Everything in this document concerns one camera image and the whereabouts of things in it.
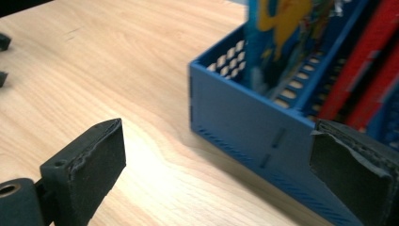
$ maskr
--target red book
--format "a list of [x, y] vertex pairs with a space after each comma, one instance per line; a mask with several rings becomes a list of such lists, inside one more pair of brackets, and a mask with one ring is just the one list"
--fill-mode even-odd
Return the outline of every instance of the red book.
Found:
[[399, 25], [399, 0], [382, 0], [328, 95], [318, 118], [333, 120]]
[[355, 129], [364, 128], [378, 109], [389, 97], [390, 91], [399, 82], [399, 41], [394, 45], [388, 59], [377, 72], [372, 84], [367, 88], [361, 100], [346, 120], [346, 124]]

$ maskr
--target table surface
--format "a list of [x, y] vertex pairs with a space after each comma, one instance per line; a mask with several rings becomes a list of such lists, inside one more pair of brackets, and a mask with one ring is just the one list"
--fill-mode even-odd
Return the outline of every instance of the table surface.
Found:
[[241, 24], [224, 0], [55, 0], [0, 19], [0, 182], [122, 118], [127, 167], [89, 225], [328, 225], [189, 129], [187, 65]]

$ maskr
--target wooden table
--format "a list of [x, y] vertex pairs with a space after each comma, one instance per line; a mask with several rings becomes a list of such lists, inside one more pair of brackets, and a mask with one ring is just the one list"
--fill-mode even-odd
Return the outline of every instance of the wooden table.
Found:
[[187, 65], [245, 15], [223, 0], [55, 0], [1, 18], [0, 182], [39, 180], [122, 118], [127, 167], [90, 225], [328, 224], [189, 129]]

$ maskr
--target wood grain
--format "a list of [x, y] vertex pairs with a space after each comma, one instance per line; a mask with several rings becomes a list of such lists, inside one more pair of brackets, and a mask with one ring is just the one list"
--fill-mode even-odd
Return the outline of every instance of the wood grain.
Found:
[[39, 180], [122, 118], [127, 168], [90, 225], [328, 224], [189, 130], [187, 65], [244, 20], [222, 0], [56, 0], [1, 18], [0, 182]]

